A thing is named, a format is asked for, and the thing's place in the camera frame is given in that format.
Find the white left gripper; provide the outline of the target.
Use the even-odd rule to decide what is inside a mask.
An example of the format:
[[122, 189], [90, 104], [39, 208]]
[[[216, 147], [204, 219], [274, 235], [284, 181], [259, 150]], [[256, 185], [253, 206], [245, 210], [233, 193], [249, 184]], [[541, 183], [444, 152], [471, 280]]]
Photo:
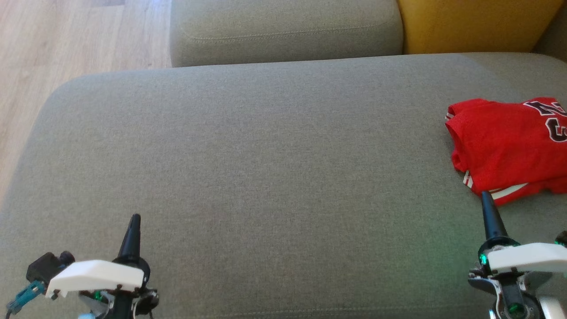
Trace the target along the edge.
[[149, 264], [140, 258], [141, 216], [133, 214], [113, 262], [93, 259], [71, 263], [48, 284], [48, 298], [77, 292], [92, 311], [153, 311], [156, 289], [148, 288]]

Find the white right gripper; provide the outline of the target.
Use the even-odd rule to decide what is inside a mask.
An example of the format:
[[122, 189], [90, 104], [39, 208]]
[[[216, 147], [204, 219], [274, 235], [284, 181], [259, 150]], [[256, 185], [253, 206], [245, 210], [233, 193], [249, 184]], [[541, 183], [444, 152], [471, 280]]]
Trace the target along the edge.
[[486, 241], [478, 251], [478, 264], [469, 270], [470, 278], [492, 279], [500, 274], [544, 272], [566, 274], [566, 240], [521, 245], [508, 237], [498, 208], [490, 192], [481, 195]]

